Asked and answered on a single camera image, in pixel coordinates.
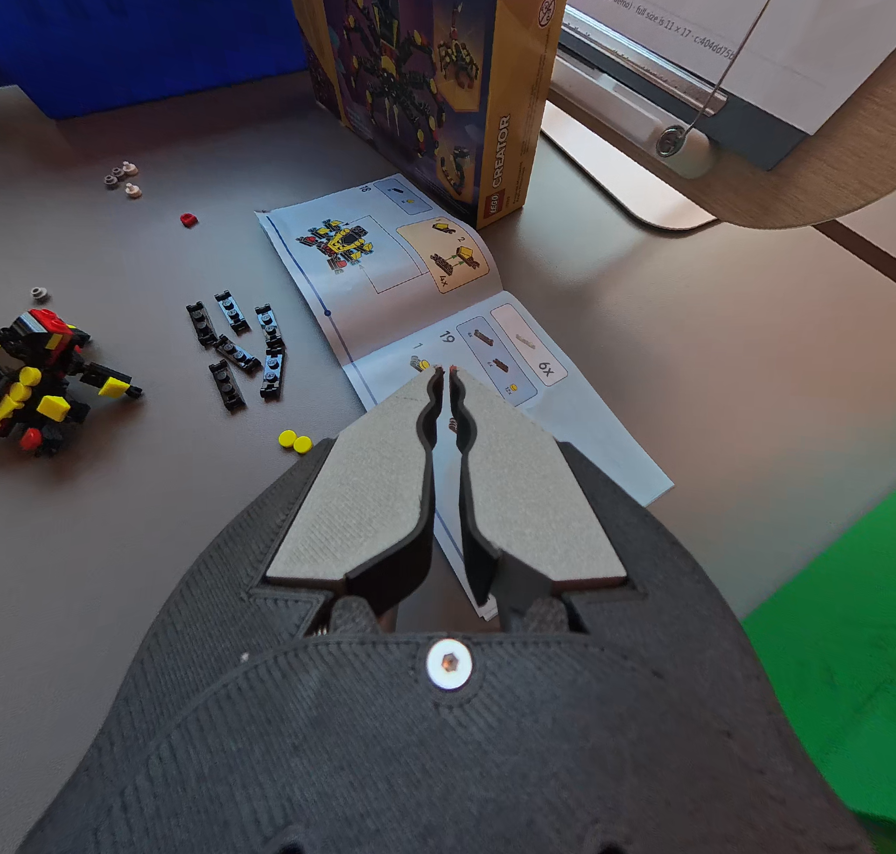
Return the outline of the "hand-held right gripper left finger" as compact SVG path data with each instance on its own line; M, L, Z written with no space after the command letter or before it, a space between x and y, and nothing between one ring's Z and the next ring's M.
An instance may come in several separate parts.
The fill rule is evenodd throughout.
M364 599L382 615L431 566L444 371L424 370L347 427L280 533L271 583Z

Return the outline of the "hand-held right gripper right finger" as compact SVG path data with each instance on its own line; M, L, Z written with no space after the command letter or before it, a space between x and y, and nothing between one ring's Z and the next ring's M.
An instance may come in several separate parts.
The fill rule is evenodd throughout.
M626 569L559 443L469 372L450 371L466 577L510 632L534 603L615 588Z

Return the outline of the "pile of black lego plates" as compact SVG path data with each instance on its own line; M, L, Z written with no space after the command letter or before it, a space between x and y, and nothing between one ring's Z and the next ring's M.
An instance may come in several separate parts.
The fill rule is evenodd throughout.
M217 361L208 366L208 371L218 397L228 412L234 413L245 407L245 397L239 387L236 371L258 381L259 393L264 402L280 401L286 346L280 323L269 303L254 308L263 333L263 357L247 351L236 337L216 333L203 302L189 303L185 309L199 344L217 355Z

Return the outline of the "lego instruction booklet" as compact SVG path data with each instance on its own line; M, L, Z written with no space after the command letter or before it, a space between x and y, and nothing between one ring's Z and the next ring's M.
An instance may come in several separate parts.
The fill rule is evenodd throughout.
M487 245L393 176L293 207L260 224L312 310L365 413L424 370L442 367L433 449L433 542L476 612L462 551L461 453L450 371L460 367L554 436L571 464L594 463L641 505L672 484L599 397L581 370L502 286ZM560 606L527 614L538 632L566 629Z

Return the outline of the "black yellow lego spider model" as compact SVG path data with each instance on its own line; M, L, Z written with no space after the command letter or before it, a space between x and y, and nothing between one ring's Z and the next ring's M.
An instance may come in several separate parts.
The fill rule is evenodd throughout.
M69 427L91 411L70 396L70 378L108 399L142 397L128 374L86 360L90 343L89 333L46 308L25 311L2 328L2 351L21 362L17 371L2 370L2 438L14 437L23 452L36 457L57 454Z

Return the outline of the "yellow purple lego box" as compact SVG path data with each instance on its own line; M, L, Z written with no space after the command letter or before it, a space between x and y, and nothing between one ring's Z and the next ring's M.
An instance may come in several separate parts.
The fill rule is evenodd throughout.
M315 98L476 229L527 198L567 0L292 0Z

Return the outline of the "green cloth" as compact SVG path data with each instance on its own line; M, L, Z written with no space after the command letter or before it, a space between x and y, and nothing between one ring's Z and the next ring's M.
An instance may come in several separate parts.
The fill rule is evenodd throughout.
M814 765L895 850L895 495L743 622Z

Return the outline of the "white mounting bar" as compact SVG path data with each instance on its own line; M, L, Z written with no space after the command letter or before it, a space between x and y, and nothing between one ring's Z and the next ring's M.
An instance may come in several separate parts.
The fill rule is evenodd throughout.
M628 86L571 54L558 52L552 91L601 121L678 176L696 179L715 164L716 151L701 131Z

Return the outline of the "blue bin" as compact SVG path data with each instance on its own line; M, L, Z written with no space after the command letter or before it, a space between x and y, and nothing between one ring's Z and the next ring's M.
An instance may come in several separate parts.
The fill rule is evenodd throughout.
M1 0L2 84L56 120L306 67L291 0Z

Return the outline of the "white printed paper sheet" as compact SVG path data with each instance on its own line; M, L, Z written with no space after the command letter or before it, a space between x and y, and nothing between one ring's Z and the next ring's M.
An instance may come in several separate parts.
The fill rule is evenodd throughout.
M893 52L895 0L568 0L813 134Z

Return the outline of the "silver flat base plate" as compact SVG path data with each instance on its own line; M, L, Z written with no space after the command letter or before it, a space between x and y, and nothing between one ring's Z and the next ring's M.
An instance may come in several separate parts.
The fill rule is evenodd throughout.
M546 103L541 131L642 225L685 233L717 222L711 213L551 102Z

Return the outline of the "grey paper holder rail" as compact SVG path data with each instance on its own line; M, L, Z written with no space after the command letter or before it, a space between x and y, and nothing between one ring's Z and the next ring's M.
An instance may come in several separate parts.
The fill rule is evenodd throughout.
M573 7L566 7L558 52L571 54L610 75L719 146L769 171L807 133L729 94L719 82L702 78L612 30Z

